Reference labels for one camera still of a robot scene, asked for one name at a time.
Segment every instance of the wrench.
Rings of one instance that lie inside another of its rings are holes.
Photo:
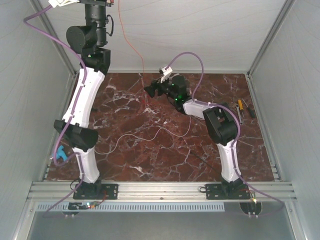
[[[242,121],[242,118],[241,118],[239,105],[237,104],[237,105],[235,105],[235,107],[236,107],[236,111],[238,112],[239,123],[240,123],[240,125],[243,125],[244,122]]]

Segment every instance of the white wall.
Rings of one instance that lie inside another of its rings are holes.
[[[0,239],[13,236],[39,180],[69,77],[51,41],[26,27],[29,1],[0,3]],[[40,21],[30,21],[41,27]]]
[[[252,76],[309,240],[320,235],[320,2],[296,0]]]
[[[46,7],[48,0],[40,0]],[[140,57],[125,42],[118,15],[118,1],[107,13],[115,20],[111,49],[113,72],[142,69]],[[147,71],[157,71],[181,52],[201,56],[206,71],[247,71],[285,0],[121,0],[127,37],[142,54]],[[57,7],[48,13],[59,38],[66,30],[85,25],[83,4]],[[78,61],[71,56],[75,67]],[[176,71],[200,71],[193,56],[174,64]]]

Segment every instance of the vent grille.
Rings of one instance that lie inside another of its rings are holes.
[[[36,210],[45,212],[54,203],[39,202]],[[224,212],[223,202],[103,202],[93,209],[68,210],[68,202],[55,206],[51,212]]]

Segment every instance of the marble table surface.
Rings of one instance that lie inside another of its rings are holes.
[[[200,74],[182,74],[193,90]],[[146,73],[144,85],[158,78]],[[236,113],[236,102],[243,98],[253,109],[243,74],[205,74],[195,93],[201,101],[229,104]],[[245,110],[244,124],[237,143],[238,163],[248,181],[273,181],[273,173],[258,120]],[[188,133],[183,136],[190,125]],[[98,131],[95,146],[100,177],[108,181],[219,181],[221,163],[217,146],[208,135],[205,122],[177,112],[165,95],[150,98],[142,90],[138,73],[109,73],[99,88],[90,115],[90,128]],[[161,129],[164,127],[172,133]],[[72,150],[64,141],[66,152]],[[52,163],[48,181],[79,177],[76,159],[63,167]]]

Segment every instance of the white plastic part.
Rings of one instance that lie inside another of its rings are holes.
[[[231,148],[232,142],[233,140],[228,142],[226,146],[223,146],[222,144],[217,144],[219,154],[220,154],[220,160],[221,160],[221,176],[228,183],[233,182],[239,178],[234,168],[231,149],[233,149],[234,151],[234,158],[235,158],[234,160],[235,160],[236,169],[238,173],[241,175],[241,172],[238,166],[238,157],[237,157],[237,149],[236,149],[237,142],[235,142],[234,146]]]
[[[85,84],[83,85],[82,80],[84,79],[85,71],[83,68],[80,69],[79,80],[76,85],[76,89],[73,94],[71,103],[69,105],[68,110],[66,111],[66,113],[62,118],[65,122],[68,121],[68,119],[70,118],[72,106],[75,103],[76,95],[79,91],[79,88],[83,86],[81,93],[79,95],[79,99],[76,103],[73,118],[71,120],[72,125],[79,124],[79,126],[82,128],[87,128],[89,125],[89,117],[90,117],[92,105],[96,98],[97,91],[101,83],[105,79],[105,75],[100,71],[95,72],[93,68],[89,68],[89,67],[87,67],[86,70],[87,70],[87,77],[85,80]]]
[[[79,148],[72,148],[75,153],[80,153],[81,162],[83,166],[84,179],[83,181],[89,184],[93,184],[97,181],[100,173],[97,168],[96,156],[95,156],[95,147],[88,149],[87,152],[82,151]],[[79,155],[76,155],[76,160],[78,162],[79,169]]]
[[[163,72],[163,76],[161,77],[160,83],[163,83],[165,80],[168,79],[168,77],[170,77],[173,70],[170,66],[169,67],[165,66],[165,67],[161,68],[161,71]]]
[[[56,6],[63,7],[69,4],[78,3],[79,0],[49,0],[49,4],[55,8]]]
[[[187,115],[193,115],[201,119],[205,119],[203,111],[206,109],[212,108],[212,106],[209,105],[210,102],[206,103],[203,101],[198,100],[188,100],[183,104],[183,109],[185,114]]]

